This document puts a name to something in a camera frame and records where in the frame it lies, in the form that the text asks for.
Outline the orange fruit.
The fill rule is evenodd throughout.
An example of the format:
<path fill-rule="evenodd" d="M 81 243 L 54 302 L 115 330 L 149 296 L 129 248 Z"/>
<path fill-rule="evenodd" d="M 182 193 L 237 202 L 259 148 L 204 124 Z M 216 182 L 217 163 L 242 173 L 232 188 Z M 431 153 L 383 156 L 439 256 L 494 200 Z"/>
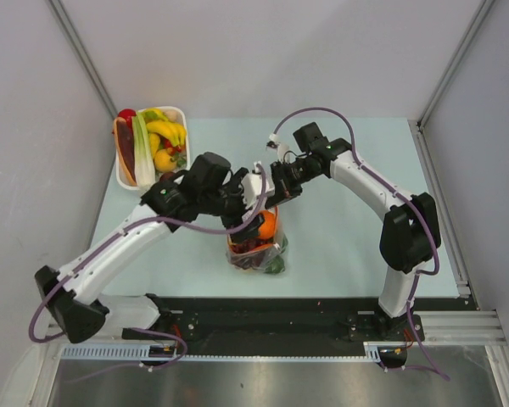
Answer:
<path fill-rule="evenodd" d="M 269 210 L 262 210 L 260 214 L 262 215 L 263 222 L 258 228 L 258 238 L 261 240 L 270 240 L 276 233 L 277 215 Z"/>

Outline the dark grape bunch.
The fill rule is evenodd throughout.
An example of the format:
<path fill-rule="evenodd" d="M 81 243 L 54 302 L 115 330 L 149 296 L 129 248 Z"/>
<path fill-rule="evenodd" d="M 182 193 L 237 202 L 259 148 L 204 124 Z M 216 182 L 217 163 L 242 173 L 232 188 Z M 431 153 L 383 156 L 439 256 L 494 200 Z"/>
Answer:
<path fill-rule="evenodd" d="M 250 239 L 243 243 L 228 243 L 228 262 L 241 270 L 261 270 L 266 266 L 271 240 Z"/>

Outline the clear orange zip bag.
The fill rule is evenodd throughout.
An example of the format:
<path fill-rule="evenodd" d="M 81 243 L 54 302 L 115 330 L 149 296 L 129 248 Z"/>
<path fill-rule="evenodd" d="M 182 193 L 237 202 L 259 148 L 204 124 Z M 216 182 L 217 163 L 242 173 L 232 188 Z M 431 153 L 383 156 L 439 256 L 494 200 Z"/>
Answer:
<path fill-rule="evenodd" d="M 282 228 L 279 208 L 261 210 L 263 223 L 258 235 L 235 243 L 227 237 L 227 261 L 239 270 L 279 275 L 286 270 L 288 238 Z"/>

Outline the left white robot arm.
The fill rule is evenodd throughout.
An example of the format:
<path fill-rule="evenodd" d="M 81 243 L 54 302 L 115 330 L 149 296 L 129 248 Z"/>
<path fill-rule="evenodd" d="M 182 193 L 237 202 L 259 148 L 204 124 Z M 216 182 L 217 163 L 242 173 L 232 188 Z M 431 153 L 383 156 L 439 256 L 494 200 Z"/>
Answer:
<path fill-rule="evenodd" d="M 162 338 L 171 319 L 154 296 L 104 296 L 102 291 L 147 247 L 181 227 L 228 236 L 245 229 L 271 194 L 261 164 L 232 172 L 220 155 L 203 153 L 189 169 L 154 183 L 97 246 L 57 270 L 42 267 L 35 274 L 42 296 L 38 310 L 47 309 L 71 343 L 124 329 Z"/>

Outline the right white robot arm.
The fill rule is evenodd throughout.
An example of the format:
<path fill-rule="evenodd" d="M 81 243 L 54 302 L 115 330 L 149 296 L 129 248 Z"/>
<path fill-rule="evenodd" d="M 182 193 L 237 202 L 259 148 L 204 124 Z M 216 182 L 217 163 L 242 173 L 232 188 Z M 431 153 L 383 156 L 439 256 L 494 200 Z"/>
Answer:
<path fill-rule="evenodd" d="M 387 181 L 360 159 L 351 142 L 328 140 L 317 123 L 300 127 L 294 139 L 301 151 L 288 158 L 288 146 L 271 134 L 267 146 L 277 151 L 271 164 L 274 193 L 269 206 L 297 198 L 302 186 L 326 176 L 351 190 L 382 221 L 379 251 L 388 266 L 378 306 L 369 322 L 384 340 L 396 339 L 413 326 L 412 309 L 418 278 L 425 264 L 439 264 L 441 244 L 436 203 L 424 192 L 412 194 Z"/>

